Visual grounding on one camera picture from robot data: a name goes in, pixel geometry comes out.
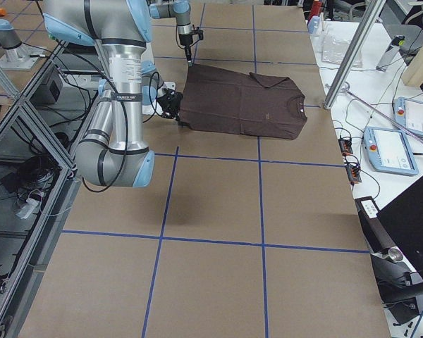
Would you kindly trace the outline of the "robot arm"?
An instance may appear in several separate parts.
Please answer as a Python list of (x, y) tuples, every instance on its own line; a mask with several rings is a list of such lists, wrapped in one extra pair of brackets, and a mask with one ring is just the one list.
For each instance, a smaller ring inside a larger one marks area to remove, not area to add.
[(190, 18), (190, 2), (187, 0), (155, 1), (149, 5), (149, 12), (153, 19), (175, 19), (176, 44), (183, 50), (188, 66), (192, 66), (193, 36), (196, 32)]
[(181, 35), (192, 32), (188, 1), (45, 1), (47, 32), (69, 44), (93, 46), (104, 85), (75, 161), (86, 188), (146, 187), (154, 152), (143, 139), (142, 108), (178, 111), (181, 94), (169, 89), (153, 63), (142, 60), (152, 41), (152, 20), (175, 18)]

